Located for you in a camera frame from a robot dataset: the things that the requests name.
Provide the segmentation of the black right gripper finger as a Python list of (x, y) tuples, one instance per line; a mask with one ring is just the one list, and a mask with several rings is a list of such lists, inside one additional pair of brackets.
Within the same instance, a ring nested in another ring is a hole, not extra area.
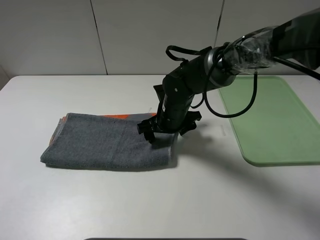
[(153, 131), (145, 131), (143, 133), (143, 136), (145, 140), (148, 141), (149, 143), (153, 143), (156, 140), (156, 137)]

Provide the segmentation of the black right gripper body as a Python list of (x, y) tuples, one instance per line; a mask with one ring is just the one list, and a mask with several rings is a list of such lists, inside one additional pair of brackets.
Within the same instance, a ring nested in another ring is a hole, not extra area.
[(163, 100), (159, 103), (156, 115), (137, 124), (138, 133), (154, 132), (162, 134), (185, 133), (195, 130), (196, 122), (202, 115), (199, 111), (189, 111), (189, 103), (171, 103)]

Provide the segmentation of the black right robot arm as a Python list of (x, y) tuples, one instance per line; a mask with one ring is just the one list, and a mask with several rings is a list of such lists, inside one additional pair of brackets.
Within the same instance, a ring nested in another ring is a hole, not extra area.
[(282, 64), (315, 79), (320, 75), (320, 11), (314, 9), (282, 25), (248, 33), (219, 47), (196, 51), (170, 45), (167, 56), (180, 63), (154, 90), (159, 99), (157, 113), (137, 125), (148, 142), (155, 133), (181, 135), (196, 128), (201, 114), (192, 101), (208, 91), (230, 86), (240, 73), (258, 76), (259, 70)]

